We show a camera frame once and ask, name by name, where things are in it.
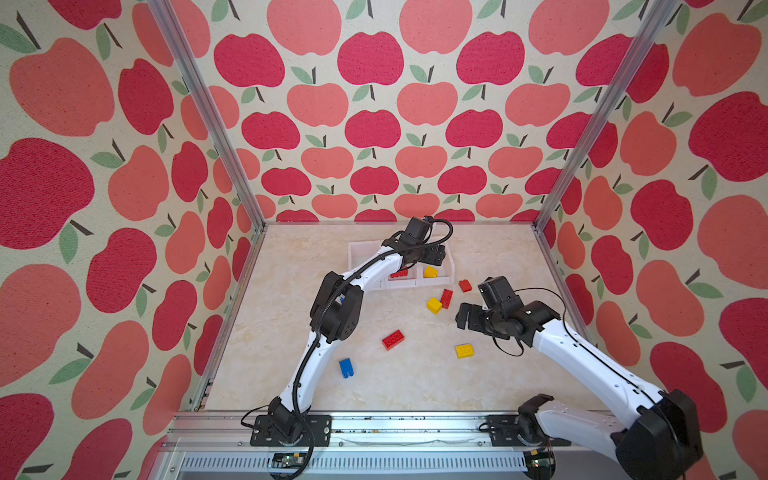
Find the yellow lego cube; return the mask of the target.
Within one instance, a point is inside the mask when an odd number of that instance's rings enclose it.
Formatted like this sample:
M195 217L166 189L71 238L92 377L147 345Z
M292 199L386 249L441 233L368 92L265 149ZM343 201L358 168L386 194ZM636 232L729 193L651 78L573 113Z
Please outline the yellow lego cube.
M431 313L437 315L443 309L443 304L436 298L431 298L427 301L426 307Z

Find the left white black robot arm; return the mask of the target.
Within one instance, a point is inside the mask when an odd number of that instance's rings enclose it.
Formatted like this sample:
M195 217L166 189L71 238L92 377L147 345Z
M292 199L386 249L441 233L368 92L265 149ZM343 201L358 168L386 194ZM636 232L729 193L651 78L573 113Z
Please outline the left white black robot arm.
M403 243L389 239L375 255L343 274L329 272L310 309L310 334L293 378L268 406L271 435L287 444L310 431L307 413L330 357L357 327L365 290L415 263L440 266L445 258L441 240Z

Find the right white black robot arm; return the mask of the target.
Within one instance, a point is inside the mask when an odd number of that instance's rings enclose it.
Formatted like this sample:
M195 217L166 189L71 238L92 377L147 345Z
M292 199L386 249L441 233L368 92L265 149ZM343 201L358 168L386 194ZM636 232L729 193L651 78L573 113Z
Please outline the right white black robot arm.
M570 441L616 461L632 479L679 479L704 457L695 402L667 392L617 364L577 333L560 315L534 301L484 308L463 303L458 328L493 339L514 339L549 357L609 409L608 415L573 409L538 394L517 410L508 432L527 446L549 439Z

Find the blue notched lego brick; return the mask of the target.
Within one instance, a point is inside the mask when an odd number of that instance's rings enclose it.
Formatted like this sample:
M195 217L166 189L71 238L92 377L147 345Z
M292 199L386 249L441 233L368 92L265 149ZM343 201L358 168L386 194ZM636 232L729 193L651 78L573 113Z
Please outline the blue notched lego brick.
M339 367L340 367L341 374L345 379L351 378L354 376L355 374L354 368L349 358L341 360L339 362Z

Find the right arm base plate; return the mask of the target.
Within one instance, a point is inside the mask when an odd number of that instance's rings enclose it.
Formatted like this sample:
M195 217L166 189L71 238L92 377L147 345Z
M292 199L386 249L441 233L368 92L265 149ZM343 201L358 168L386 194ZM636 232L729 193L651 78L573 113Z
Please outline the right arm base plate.
M549 437L543 430L525 416L489 415L480 424L478 430L487 433L494 447L557 447L571 446L572 443L561 438Z

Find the left aluminium corner post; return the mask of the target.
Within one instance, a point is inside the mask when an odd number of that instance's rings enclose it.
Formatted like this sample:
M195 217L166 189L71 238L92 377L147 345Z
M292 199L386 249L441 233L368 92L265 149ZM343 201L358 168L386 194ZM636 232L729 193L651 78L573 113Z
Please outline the left aluminium corner post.
M148 5L163 35L168 48L189 89L209 137L219 153L227 174L233 182L234 190L240 198L246 213L252 221L255 231L263 235L266 222L250 188L249 180L240 162L236 148L231 142L223 118L206 84L193 51L186 39L181 23L170 1L149 1Z

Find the aluminium corner post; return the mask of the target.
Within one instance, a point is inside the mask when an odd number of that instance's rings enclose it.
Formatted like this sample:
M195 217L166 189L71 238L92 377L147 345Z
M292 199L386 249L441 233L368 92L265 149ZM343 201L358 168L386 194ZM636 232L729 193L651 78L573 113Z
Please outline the aluminium corner post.
M605 94L598 102L597 109L593 112L573 153L568 156L560 176L545 199L533 223L534 233L543 233L556 207L561 204L562 198L575 178L581 163L586 159L589 151L602 133L612 112L624 98L631 81L636 77L637 71L651 51L658 35L673 17L675 9L680 4L680 1L659 0L650 6L637 34L628 47L627 53L619 64L616 74L608 84Z
M193 51L186 39L181 23L170 1L149 1L148 5L163 35L168 48L189 89L209 137L219 153L227 174L233 182L234 190L240 198L246 213L252 221L255 231L263 235L266 222L250 188L249 180L240 162L236 148L231 142L223 118L206 84Z

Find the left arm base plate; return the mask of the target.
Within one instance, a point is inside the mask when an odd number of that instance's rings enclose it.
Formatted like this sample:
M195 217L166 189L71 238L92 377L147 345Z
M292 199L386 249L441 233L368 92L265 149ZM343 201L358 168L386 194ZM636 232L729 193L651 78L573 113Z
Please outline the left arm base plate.
M259 415L251 433L254 447L327 447L332 430L331 415L307 415L305 422L291 417L280 423L273 416Z

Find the aluminium front rail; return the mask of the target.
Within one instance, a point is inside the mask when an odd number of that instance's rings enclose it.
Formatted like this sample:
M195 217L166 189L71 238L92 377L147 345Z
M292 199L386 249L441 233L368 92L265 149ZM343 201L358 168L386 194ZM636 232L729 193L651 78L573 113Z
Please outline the aluminium front rail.
M511 412L337 411L314 448L284 446L238 411L183 413L149 479L624 479L606 456L566 440L527 445Z

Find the right aluminium corner post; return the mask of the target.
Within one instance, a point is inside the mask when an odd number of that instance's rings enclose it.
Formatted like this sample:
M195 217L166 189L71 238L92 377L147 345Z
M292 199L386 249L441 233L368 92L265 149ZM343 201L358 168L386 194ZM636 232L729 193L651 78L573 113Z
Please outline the right aluminium corner post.
M543 233L556 207L561 204L562 198L575 178L581 163L586 159L589 151L602 133L612 112L624 98L631 81L636 77L637 71L651 51L658 35L673 17L675 9L680 4L680 1L659 0L650 6L637 34L628 47L627 53L619 64L616 74L608 84L605 94L598 102L597 109L593 112L573 153L568 156L560 176L545 199L533 223L534 233Z

